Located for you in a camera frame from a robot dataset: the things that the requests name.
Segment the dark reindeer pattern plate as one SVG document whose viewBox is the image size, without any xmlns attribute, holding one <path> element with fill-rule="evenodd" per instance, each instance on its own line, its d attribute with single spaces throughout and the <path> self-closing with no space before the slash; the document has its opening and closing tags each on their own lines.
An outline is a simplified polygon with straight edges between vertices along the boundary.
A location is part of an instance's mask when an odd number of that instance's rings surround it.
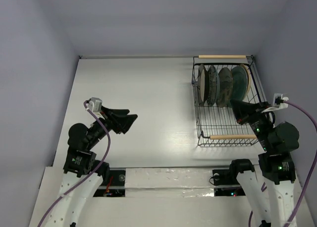
<svg viewBox="0 0 317 227">
<path fill-rule="evenodd" d="M 218 73 L 220 79 L 220 91 L 217 99 L 217 106 L 223 108 L 228 105 L 232 96 L 233 77 L 228 67 L 223 67 Z"/>
</svg>

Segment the teal glazed plate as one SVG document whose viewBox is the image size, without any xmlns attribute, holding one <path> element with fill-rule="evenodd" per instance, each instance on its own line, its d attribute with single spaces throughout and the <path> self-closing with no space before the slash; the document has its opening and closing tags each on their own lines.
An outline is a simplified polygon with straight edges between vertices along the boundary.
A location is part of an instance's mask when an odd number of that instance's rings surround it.
<svg viewBox="0 0 317 227">
<path fill-rule="evenodd" d="M 239 65 L 231 70 L 233 77 L 233 90 L 231 99 L 244 100 L 244 96 L 247 90 L 247 73 L 244 68 Z"/>
</svg>

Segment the beige wooden plate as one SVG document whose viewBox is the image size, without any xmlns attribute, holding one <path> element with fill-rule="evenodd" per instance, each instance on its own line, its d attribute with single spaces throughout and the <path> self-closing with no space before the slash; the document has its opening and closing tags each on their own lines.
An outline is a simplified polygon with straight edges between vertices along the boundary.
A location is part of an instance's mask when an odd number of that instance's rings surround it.
<svg viewBox="0 0 317 227">
<path fill-rule="evenodd" d="M 239 66 L 244 68 L 244 70 L 247 73 L 247 90 L 244 96 L 244 99 L 246 99 L 251 88 L 251 74 L 247 66 L 245 66 L 244 64 L 240 64 Z"/>
</svg>

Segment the black wire dish rack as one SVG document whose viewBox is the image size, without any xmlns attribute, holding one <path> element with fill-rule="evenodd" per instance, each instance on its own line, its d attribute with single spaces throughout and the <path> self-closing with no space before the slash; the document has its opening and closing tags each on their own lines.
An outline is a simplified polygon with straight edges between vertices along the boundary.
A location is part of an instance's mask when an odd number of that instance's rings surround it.
<svg viewBox="0 0 317 227">
<path fill-rule="evenodd" d="M 206 69 L 211 65 L 217 72 L 227 67 L 233 69 L 238 65 L 244 65 L 251 77 L 251 87 L 244 98 L 245 102 L 258 103 L 264 100 L 264 96 L 259 92 L 257 81 L 254 77 L 254 62 L 252 57 L 247 57 L 246 62 L 227 62 L 202 60 L 198 56 L 193 57 L 192 66 L 192 86 L 194 94 L 194 106 L 198 145 L 201 147 L 239 147 L 252 146 L 258 143 L 250 126 L 239 125 L 233 114 L 232 108 L 227 106 L 220 108 L 217 104 L 209 106 L 207 103 L 199 105 L 198 77 L 200 75 L 199 66 L 203 64 Z"/>
</svg>

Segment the blue floral white plate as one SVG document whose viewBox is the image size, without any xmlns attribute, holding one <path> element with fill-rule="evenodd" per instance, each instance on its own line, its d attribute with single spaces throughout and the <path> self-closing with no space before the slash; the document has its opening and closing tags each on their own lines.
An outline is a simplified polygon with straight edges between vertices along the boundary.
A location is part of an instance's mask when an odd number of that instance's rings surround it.
<svg viewBox="0 0 317 227">
<path fill-rule="evenodd" d="M 209 66 L 208 73 L 209 73 L 210 89 L 209 89 L 207 103 L 211 107 L 216 103 L 219 97 L 220 83 L 219 83 L 218 72 L 213 65 Z"/>
</svg>

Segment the brown rimmed cream plate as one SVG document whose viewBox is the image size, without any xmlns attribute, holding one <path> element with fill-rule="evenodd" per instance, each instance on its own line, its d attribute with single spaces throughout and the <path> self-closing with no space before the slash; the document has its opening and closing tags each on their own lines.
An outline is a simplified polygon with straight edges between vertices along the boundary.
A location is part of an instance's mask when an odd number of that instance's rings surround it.
<svg viewBox="0 0 317 227">
<path fill-rule="evenodd" d="M 209 93 L 209 75 L 204 64 L 200 64 L 199 66 L 197 89 L 198 89 L 199 105 L 203 106 L 207 100 L 208 93 Z"/>
</svg>

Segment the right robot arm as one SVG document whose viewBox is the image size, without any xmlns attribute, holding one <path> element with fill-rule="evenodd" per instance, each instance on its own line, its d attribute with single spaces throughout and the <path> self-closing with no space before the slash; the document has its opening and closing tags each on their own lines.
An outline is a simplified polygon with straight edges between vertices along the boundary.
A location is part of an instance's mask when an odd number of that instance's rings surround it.
<svg viewBox="0 0 317 227">
<path fill-rule="evenodd" d="M 299 148 L 299 131 L 288 123 L 279 125 L 269 118 L 268 102 L 246 103 L 231 100 L 231 107 L 240 125 L 248 124 L 263 148 L 259 166 L 266 185 L 266 198 L 258 186 L 249 160 L 233 160 L 228 178 L 242 186 L 259 227 L 295 227 L 295 165 L 290 153 Z"/>
</svg>

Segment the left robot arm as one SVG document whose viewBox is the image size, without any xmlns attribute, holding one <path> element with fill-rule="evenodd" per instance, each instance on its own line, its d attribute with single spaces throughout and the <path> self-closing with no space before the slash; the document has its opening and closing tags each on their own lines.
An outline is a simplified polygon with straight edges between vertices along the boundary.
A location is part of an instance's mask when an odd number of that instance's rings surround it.
<svg viewBox="0 0 317 227">
<path fill-rule="evenodd" d="M 110 168 L 105 162 L 107 154 L 97 160 L 92 149 L 104 137 L 110 138 L 110 131 L 125 134 L 138 117 L 127 109 L 105 108 L 100 101 L 85 101 L 84 107 L 95 121 L 90 127 L 76 123 L 69 129 L 59 196 L 46 212 L 47 227 L 79 226 L 88 202 L 98 187 L 109 181 Z"/>
</svg>

